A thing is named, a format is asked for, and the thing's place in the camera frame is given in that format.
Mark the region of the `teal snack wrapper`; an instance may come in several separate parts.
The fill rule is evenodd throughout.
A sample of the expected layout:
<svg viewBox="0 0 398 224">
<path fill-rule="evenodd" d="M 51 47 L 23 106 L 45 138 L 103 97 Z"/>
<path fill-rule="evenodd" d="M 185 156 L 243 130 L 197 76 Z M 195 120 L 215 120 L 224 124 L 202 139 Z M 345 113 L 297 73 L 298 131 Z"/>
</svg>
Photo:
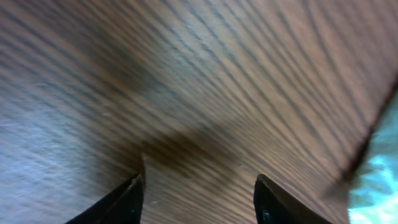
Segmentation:
<svg viewBox="0 0 398 224">
<path fill-rule="evenodd" d="M 397 224 L 397 92 L 370 137 L 348 199 L 350 223 Z"/>
</svg>

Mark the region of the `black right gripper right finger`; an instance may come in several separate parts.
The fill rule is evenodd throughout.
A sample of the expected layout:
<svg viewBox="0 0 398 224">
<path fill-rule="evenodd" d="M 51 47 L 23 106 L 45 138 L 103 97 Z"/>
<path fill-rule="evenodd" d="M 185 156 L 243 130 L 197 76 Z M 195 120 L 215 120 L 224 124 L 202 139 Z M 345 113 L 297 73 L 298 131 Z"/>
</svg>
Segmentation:
<svg viewBox="0 0 398 224">
<path fill-rule="evenodd" d="M 253 202 L 258 224 L 331 224 L 264 174 L 257 176 Z"/>
</svg>

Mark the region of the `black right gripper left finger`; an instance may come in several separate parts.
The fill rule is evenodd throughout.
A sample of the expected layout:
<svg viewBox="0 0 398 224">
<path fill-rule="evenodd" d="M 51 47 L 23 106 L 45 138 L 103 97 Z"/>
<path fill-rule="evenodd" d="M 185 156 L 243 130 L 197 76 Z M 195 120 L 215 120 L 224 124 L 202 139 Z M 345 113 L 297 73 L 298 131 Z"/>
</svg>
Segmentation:
<svg viewBox="0 0 398 224">
<path fill-rule="evenodd" d="M 134 175 L 66 224 L 140 224 L 144 179 Z"/>
</svg>

